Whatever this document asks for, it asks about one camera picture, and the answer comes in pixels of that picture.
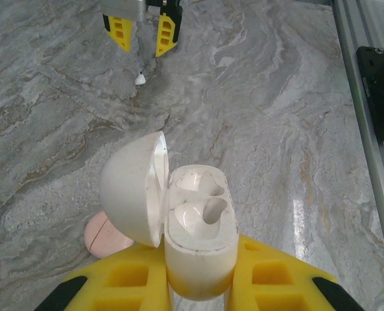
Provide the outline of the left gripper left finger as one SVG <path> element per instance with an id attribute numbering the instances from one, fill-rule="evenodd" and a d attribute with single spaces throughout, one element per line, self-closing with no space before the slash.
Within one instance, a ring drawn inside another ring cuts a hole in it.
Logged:
<path id="1" fill-rule="evenodd" d="M 43 310 L 170 310 L 163 244 L 136 244 L 70 273 Z"/>

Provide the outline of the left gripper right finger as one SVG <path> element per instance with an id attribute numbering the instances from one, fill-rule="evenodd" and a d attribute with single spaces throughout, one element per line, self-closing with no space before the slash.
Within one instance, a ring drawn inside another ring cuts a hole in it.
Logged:
<path id="1" fill-rule="evenodd" d="M 363 307 L 329 273 L 245 235 L 226 309 L 362 310 Z"/>

